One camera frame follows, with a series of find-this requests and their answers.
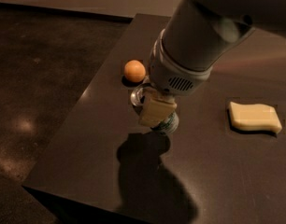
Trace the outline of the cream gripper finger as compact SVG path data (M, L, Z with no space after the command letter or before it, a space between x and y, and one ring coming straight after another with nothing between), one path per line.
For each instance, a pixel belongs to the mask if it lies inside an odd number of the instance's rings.
M157 91L146 91L139 115L139 124L154 128L168 118L177 108L172 96L164 96Z

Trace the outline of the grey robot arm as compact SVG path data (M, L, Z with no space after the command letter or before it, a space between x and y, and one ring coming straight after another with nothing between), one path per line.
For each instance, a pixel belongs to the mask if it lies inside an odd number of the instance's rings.
M212 65L255 28L286 37L286 0L181 0L150 54L139 123L156 127L210 75Z

